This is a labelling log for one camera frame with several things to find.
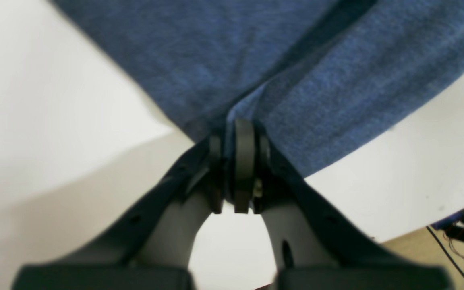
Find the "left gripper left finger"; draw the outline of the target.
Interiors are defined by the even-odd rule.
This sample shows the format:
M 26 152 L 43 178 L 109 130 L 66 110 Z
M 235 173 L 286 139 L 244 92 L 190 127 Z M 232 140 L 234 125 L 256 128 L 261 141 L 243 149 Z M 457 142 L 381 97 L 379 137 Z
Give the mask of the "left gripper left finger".
M 223 208 L 222 138 L 186 151 L 160 182 L 81 248 L 26 265 L 14 290 L 193 290 L 195 237 Z

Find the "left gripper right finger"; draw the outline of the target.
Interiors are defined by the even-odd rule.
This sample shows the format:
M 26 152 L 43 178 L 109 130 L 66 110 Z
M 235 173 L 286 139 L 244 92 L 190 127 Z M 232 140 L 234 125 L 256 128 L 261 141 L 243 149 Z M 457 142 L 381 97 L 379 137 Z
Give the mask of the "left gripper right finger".
M 451 290 L 440 266 L 389 252 L 309 186 L 265 130 L 234 121 L 232 202 L 263 219 L 277 274 L 270 290 Z

